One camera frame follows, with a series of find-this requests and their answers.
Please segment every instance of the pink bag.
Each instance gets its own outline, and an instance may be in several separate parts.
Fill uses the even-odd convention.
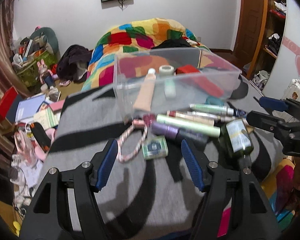
[[[38,158],[34,154],[34,146],[31,143],[30,138],[23,131],[17,131],[14,133],[14,141],[18,154],[22,156],[27,166],[33,167]]]

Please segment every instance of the green bottle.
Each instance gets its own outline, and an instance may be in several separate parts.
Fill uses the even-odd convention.
[[[238,159],[250,155],[254,147],[242,119],[229,122],[221,127],[229,157]]]

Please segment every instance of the pink rope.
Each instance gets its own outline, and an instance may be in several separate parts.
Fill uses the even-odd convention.
[[[132,131],[135,128],[144,128],[144,132],[142,134],[141,139],[139,140],[139,142],[136,145],[136,148],[134,149],[134,151],[128,155],[123,156],[121,154],[121,147],[124,143],[124,141],[129,137],[129,135],[132,133]],[[124,133],[119,137],[118,141],[118,155],[117,155],[117,160],[120,163],[126,163],[130,160],[132,160],[135,156],[137,156],[142,143],[145,141],[146,137],[148,134],[148,127],[146,126],[145,122],[143,120],[138,120],[138,119],[134,119],[132,121],[132,125],[124,131]]]

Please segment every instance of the black gripper frame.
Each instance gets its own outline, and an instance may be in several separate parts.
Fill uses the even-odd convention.
[[[247,115],[249,125],[272,132],[283,146],[285,155],[300,157],[300,102],[293,99],[282,100],[288,106],[285,111],[295,117],[298,122],[286,122],[284,119],[251,111]]]
[[[200,167],[204,188],[199,190],[207,194],[191,240],[270,240],[280,236],[281,231],[269,200],[250,169],[240,167],[240,171],[228,170],[209,162],[206,155],[190,141],[183,140],[181,149],[193,181],[198,176],[196,170],[192,172],[193,160]],[[194,159],[187,159],[186,154],[192,154]],[[232,193],[231,217],[227,234],[218,238],[222,213],[227,205],[227,190]]]
[[[102,152],[96,153],[90,162],[84,162],[74,170],[60,172],[52,168],[45,175],[31,201],[20,231],[21,240],[109,240],[109,234],[101,217],[94,192],[98,182],[98,171],[108,154],[113,165],[118,144],[110,139]],[[109,177],[111,170],[106,170]],[[74,189],[82,236],[73,232],[68,188]]]

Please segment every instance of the curtain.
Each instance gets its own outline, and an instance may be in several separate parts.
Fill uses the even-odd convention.
[[[10,41],[13,31],[13,3],[14,0],[4,0],[0,5],[0,98],[12,86],[23,97],[30,96],[30,92],[15,74],[9,58],[13,55]],[[0,148],[6,152],[13,151],[13,144],[2,136],[8,127],[0,124]]]

